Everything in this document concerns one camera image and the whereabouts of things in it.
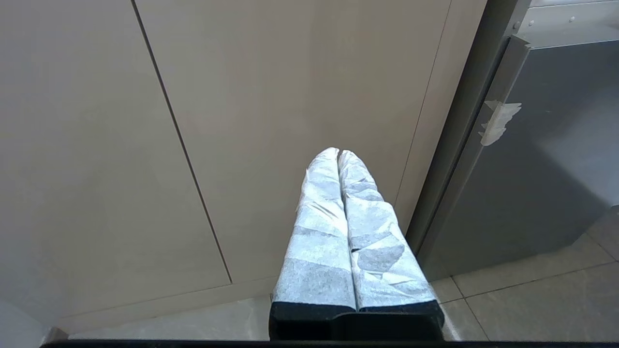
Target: torn tape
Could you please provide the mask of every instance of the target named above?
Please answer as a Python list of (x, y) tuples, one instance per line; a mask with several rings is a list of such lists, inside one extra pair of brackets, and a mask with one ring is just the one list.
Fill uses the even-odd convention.
[(511, 121), (512, 117), (521, 109), (522, 103), (501, 103), (497, 100), (487, 100), (484, 102), (494, 112), (488, 123), (482, 124), (486, 129), (484, 132), (477, 134), (482, 136), (481, 143), (483, 146), (492, 145), (497, 141), (503, 133), (505, 133), (505, 125)]

